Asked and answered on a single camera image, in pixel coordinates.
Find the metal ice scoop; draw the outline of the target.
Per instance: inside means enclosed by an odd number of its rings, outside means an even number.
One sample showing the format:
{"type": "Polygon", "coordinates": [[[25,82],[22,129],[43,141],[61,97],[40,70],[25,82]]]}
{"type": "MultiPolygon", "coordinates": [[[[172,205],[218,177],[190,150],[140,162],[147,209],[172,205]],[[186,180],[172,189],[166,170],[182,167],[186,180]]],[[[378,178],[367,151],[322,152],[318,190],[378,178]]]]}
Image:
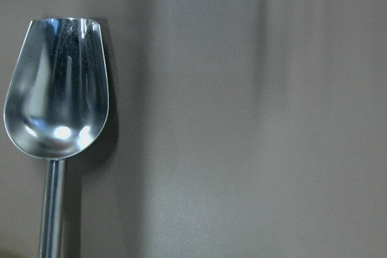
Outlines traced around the metal ice scoop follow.
{"type": "Polygon", "coordinates": [[[88,18],[30,22],[4,105],[23,153],[47,161],[39,257],[59,257],[67,161],[105,127],[109,88],[100,24],[88,18]]]}

